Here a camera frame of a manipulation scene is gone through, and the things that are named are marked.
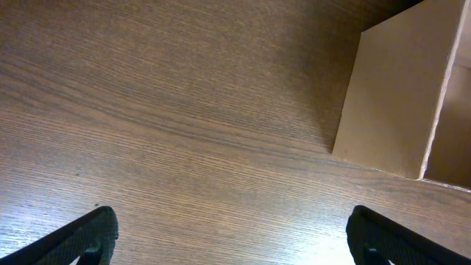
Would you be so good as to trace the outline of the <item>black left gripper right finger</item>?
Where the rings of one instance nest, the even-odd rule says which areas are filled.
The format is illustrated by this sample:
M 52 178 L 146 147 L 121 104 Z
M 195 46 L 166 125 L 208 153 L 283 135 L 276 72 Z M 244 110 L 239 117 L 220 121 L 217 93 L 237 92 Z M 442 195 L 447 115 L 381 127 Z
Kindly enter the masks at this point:
M 363 205 L 353 208 L 346 234 L 356 264 L 470 265 L 469 258 Z

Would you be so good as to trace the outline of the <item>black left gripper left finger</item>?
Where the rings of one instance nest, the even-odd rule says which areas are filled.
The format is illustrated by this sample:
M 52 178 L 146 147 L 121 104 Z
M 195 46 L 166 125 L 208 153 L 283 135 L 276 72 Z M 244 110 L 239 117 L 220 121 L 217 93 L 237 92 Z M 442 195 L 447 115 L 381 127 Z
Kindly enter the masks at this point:
M 118 220 L 101 206 L 1 259 L 1 265 L 108 265 L 118 239 Z

